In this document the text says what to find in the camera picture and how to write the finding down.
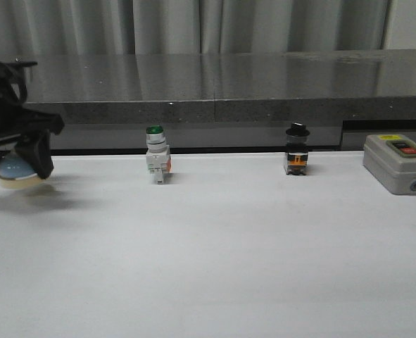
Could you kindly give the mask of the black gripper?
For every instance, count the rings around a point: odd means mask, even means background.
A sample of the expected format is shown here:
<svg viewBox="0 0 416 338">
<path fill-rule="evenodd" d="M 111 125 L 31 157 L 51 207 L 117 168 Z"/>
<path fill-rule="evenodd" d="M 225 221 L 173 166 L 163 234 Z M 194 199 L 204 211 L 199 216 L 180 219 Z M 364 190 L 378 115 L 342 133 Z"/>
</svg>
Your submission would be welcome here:
<svg viewBox="0 0 416 338">
<path fill-rule="evenodd" d="M 60 134 L 64 122 L 59 114 L 23 106 L 28 95 L 24 69 L 36 65 L 36 61 L 0 61 L 0 141 L 22 135 L 15 152 L 41 179 L 47 179 L 53 171 L 50 132 Z"/>
</svg>

